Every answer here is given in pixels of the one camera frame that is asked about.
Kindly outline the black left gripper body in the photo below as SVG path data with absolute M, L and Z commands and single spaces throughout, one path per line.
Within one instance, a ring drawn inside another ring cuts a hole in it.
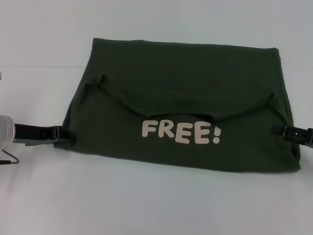
M 25 146 L 53 144 L 62 139 L 61 126 L 39 127 L 23 124 L 15 124 L 14 143 Z

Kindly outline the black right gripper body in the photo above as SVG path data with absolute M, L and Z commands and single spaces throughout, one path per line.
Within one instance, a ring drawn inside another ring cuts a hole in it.
M 286 126 L 283 131 L 283 140 L 295 142 L 299 145 L 313 147 L 313 129 L 301 129 L 297 127 Z

